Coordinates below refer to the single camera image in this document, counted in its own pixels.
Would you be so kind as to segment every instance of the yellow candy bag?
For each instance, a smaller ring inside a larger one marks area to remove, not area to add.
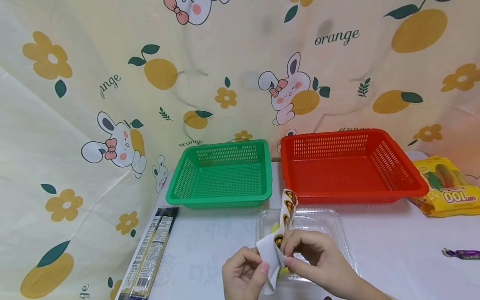
[[[432,156],[413,164],[430,191],[410,200],[426,216],[480,215],[480,189],[470,185],[448,158]]]

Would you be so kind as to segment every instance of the table surface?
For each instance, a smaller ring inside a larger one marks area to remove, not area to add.
[[[407,154],[412,160],[426,157]],[[280,207],[280,163],[272,163],[272,173],[273,194],[261,208],[180,209],[150,299],[223,299],[223,263],[242,246],[255,245],[261,209]],[[169,206],[165,195],[172,174],[156,207]],[[399,300],[479,298],[480,261],[447,258],[441,249],[480,250],[480,216],[428,218],[406,199],[329,207],[340,214],[361,276],[383,292]],[[324,293],[311,283],[283,281],[273,297],[260,299],[322,300]]]

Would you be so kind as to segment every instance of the barcode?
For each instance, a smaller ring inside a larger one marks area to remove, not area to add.
[[[137,281],[138,287],[146,288],[148,285],[148,278],[140,277]]]

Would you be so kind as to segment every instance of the snack package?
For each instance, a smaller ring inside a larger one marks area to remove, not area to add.
[[[458,257],[459,259],[465,260],[478,260],[480,259],[480,251],[477,250],[457,250],[452,251],[450,249],[444,248],[442,253],[446,257]]]
[[[148,300],[179,208],[158,208],[117,300]]]
[[[280,273],[288,272],[285,270],[285,256],[280,251],[283,234],[290,230],[298,206],[298,199],[295,194],[284,189],[282,193],[282,207],[280,209],[280,220],[272,226],[272,233],[257,242],[257,249],[264,262],[269,265],[268,280],[262,289],[265,295],[271,295],[275,292],[276,282]]]
[[[433,156],[413,164],[430,191],[410,200],[426,216],[480,215],[480,189],[470,185],[448,158]]]

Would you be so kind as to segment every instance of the pink cheek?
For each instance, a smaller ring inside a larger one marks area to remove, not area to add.
[[[194,4],[192,7],[192,11],[194,14],[201,14],[202,13],[202,8],[198,4]]]

